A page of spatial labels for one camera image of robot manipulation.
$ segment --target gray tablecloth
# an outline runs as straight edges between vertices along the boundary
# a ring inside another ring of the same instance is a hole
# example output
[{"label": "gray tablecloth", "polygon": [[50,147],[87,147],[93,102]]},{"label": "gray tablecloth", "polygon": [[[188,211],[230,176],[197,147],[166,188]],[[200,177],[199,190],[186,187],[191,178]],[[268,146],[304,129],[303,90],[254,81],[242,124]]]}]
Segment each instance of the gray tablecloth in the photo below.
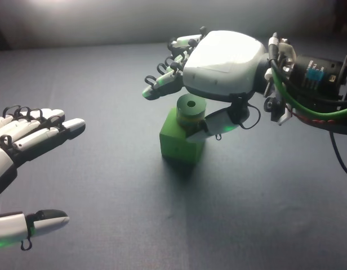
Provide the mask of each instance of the gray tablecloth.
[{"label": "gray tablecloth", "polygon": [[[343,60],[347,40],[293,40],[298,53]],[[264,113],[252,130],[206,143],[193,170],[161,157],[158,134],[186,90],[141,91],[164,44],[0,52],[5,106],[83,118],[74,141],[25,164],[0,213],[65,210],[70,224],[0,250],[2,270],[347,269],[347,176],[328,132]],[[207,112],[226,104],[207,101]],[[253,123],[256,114],[252,112]],[[347,136],[336,136],[347,163]]]}]

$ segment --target background wall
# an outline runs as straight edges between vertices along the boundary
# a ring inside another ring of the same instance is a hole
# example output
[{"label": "background wall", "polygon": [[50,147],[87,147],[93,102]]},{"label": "background wall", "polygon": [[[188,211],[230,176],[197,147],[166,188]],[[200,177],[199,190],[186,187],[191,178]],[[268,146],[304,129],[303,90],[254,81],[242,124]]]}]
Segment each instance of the background wall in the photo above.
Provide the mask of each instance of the background wall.
[{"label": "background wall", "polygon": [[12,48],[162,42],[229,29],[256,37],[330,31],[335,0],[0,0]]}]

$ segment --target green box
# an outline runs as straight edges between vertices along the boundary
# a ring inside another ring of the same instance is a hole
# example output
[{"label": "green box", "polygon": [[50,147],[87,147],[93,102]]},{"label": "green box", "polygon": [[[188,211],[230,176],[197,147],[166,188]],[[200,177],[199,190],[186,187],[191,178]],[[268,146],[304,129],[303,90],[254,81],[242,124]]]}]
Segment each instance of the green box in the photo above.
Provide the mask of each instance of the green box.
[{"label": "green box", "polygon": [[176,121],[176,108],[168,113],[160,132],[161,154],[185,163],[199,162],[204,142],[186,141],[186,131]]}]

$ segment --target wire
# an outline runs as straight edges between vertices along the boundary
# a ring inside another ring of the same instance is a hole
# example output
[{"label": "wire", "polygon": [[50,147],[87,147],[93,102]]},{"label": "wire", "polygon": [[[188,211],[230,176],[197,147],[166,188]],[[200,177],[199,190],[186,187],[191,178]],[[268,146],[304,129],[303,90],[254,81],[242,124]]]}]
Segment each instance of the wire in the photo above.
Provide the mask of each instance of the wire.
[{"label": "wire", "polygon": [[324,98],[318,98],[318,97],[314,97],[314,96],[308,94],[306,91],[298,88],[280,71],[280,68],[278,67],[276,61],[271,61],[271,67],[275,70],[276,74],[280,77],[280,79],[284,82],[284,84],[287,87],[290,87],[290,89],[294,90],[295,92],[299,93],[300,95],[302,95],[306,98],[309,98],[313,101],[327,104],[327,105],[332,105],[332,106],[337,106],[337,107],[342,106],[342,105],[347,106],[347,100],[335,101],[335,100],[327,100]]},{"label": "wire", "polygon": [[330,131],[329,134],[330,134],[332,147],[333,147],[333,150],[335,151],[335,155],[337,157],[337,160],[339,161],[341,167],[343,168],[343,170],[347,174],[347,167],[345,166],[345,164],[344,164],[344,162],[343,162],[343,160],[342,160],[342,158],[340,156],[339,149],[337,149],[337,145],[336,145],[336,142],[335,142],[335,137],[333,136],[333,132]]},{"label": "wire", "polygon": [[332,120],[332,119],[339,119],[339,118],[345,118],[347,117],[347,109],[341,110],[341,111],[335,111],[335,112],[317,112],[313,111],[304,105],[298,103],[285,89],[285,87],[282,85],[282,81],[280,78],[278,78],[278,75],[273,70],[273,79],[275,82],[275,86],[279,93],[283,96],[283,98],[291,104],[292,107],[299,109],[300,111],[305,112],[308,115],[311,115],[319,120]]},{"label": "wire", "polygon": [[257,119],[256,123],[255,123],[254,125],[252,125],[251,127],[249,127],[249,128],[244,127],[242,123],[239,124],[241,128],[246,129],[246,130],[251,129],[251,128],[253,128],[254,126],[256,126],[256,125],[259,123],[260,119],[261,119],[261,112],[260,112],[260,110],[259,110],[257,107],[252,106],[252,105],[249,104],[249,103],[247,104],[247,106],[256,109],[257,112],[259,113],[259,118]]}]

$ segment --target green cylinder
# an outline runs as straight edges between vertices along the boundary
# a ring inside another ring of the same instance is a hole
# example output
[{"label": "green cylinder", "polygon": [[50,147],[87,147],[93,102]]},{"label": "green cylinder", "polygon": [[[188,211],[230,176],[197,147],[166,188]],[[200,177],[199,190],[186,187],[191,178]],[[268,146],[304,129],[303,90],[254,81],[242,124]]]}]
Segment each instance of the green cylinder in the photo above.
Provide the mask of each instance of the green cylinder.
[{"label": "green cylinder", "polygon": [[193,94],[185,94],[177,101],[176,120],[185,130],[192,129],[204,119],[206,101]]}]

